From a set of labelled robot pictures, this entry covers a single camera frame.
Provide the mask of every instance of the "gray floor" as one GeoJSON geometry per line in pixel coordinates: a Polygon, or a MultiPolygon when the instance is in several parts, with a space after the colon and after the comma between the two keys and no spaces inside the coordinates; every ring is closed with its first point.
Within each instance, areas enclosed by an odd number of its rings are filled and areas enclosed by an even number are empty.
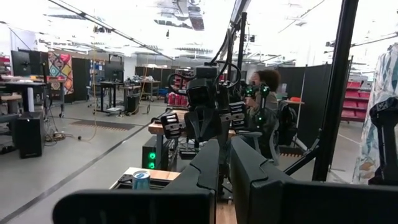
{"type": "MultiPolygon", "coordinates": [[[[139,167],[141,146],[150,138],[145,125],[165,110],[159,101],[152,104],[149,114],[142,114],[146,110],[144,104],[147,102],[143,102],[140,112],[134,116],[117,118],[101,113],[96,116],[98,121],[135,124],[129,131],[98,128],[90,142],[66,138],[45,147],[39,158],[20,160],[17,152],[0,156],[0,224],[49,224],[52,208],[63,196],[80,189],[107,189],[128,167],[139,167]]],[[[59,108],[52,112],[58,116],[59,108]]],[[[59,131],[80,135],[83,139],[92,137],[93,128],[69,125],[77,119],[93,119],[92,108],[87,108],[87,103],[67,105],[65,118],[56,117],[54,121],[59,131]]],[[[361,125],[341,124],[329,181],[351,182],[360,134],[361,125]]],[[[281,169],[295,160],[297,158],[283,157],[281,169]]],[[[310,180],[312,169],[313,162],[294,177],[310,180]]]]}

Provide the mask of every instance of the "patterned fabric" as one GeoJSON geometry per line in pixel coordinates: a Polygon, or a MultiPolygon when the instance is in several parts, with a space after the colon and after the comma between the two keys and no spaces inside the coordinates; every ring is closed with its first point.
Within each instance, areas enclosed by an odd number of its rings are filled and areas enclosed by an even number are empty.
{"type": "Polygon", "coordinates": [[[368,184],[380,165],[377,129],[369,117],[369,109],[376,103],[398,95],[398,44],[379,57],[374,76],[368,111],[362,130],[361,155],[357,158],[353,183],[368,184]]]}
{"type": "MultiPolygon", "coordinates": [[[[56,54],[49,52],[49,68],[51,77],[62,77],[65,81],[63,84],[65,94],[73,93],[73,73],[72,73],[72,57],[68,54],[56,54]]],[[[52,83],[53,90],[59,90],[59,83],[52,83]]]]}

